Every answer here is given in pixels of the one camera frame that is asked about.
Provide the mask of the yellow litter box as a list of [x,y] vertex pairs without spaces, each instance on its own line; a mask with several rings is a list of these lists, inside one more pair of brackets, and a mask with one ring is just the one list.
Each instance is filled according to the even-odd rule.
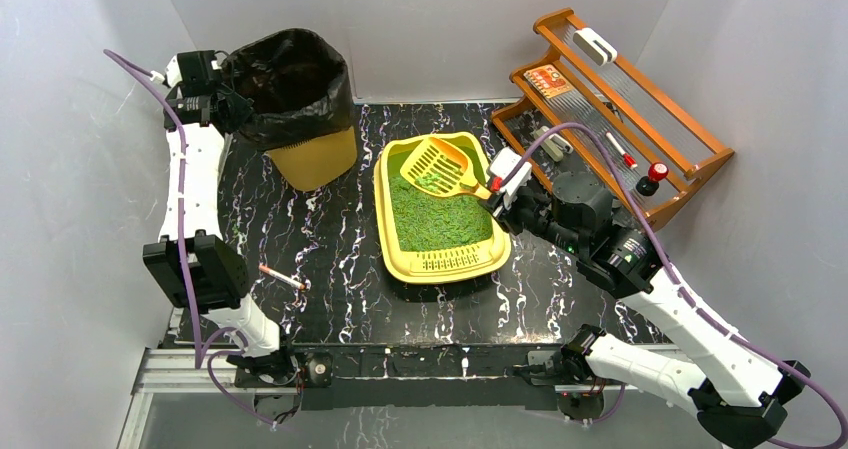
[[431,251],[401,248],[401,232],[391,204],[397,196],[390,178],[400,174],[408,156],[426,140],[425,135],[395,140],[383,149],[374,169],[374,197],[377,227],[384,263],[396,279],[410,284],[446,284],[476,278],[502,267],[512,250],[511,236],[487,217],[491,235],[468,244]]

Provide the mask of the orange litter scoop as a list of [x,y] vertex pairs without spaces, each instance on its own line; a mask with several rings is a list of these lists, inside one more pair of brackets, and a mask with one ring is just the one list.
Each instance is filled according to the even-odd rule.
[[401,166],[400,175],[419,191],[437,198],[487,200],[492,195],[475,177],[468,155],[435,136],[420,141]]

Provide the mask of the black trash bag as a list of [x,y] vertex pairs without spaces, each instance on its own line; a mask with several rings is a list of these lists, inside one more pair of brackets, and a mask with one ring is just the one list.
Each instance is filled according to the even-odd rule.
[[354,103],[344,57],[316,32],[289,28],[233,51],[224,81],[250,100],[237,135],[258,151],[304,144],[349,129]]

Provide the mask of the yellow trash bin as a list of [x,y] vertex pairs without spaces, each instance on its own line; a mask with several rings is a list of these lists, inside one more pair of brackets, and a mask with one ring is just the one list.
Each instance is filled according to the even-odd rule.
[[282,178],[295,190],[314,191],[337,179],[356,162],[358,129],[340,132],[265,152]]

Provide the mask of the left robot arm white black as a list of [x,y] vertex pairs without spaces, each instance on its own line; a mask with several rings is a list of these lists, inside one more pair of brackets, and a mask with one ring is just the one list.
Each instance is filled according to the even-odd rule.
[[278,323],[250,294],[246,260],[228,245],[218,217],[218,184],[228,135],[250,108],[229,87],[217,52],[176,54],[152,81],[170,155],[167,206],[158,239],[144,246],[143,263],[171,304],[188,313],[197,361],[211,346],[201,339],[209,321],[231,337],[228,363],[261,381],[286,385],[299,370]]

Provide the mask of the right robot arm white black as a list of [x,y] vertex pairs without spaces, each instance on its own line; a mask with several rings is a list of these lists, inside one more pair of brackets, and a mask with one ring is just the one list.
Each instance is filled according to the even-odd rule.
[[775,440],[787,404],[810,384],[807,368],[756,352],[684,281],[645,229],[615,220],[620,204],[587,174],[564,173],[553,193],[491,174],[487,209],[513,234],[538,236],[576,259],[591,284],[651,321],[682,351],[673,359],[583,325],[548,365],[575,381],[612,379],[692,415],[731,448]]

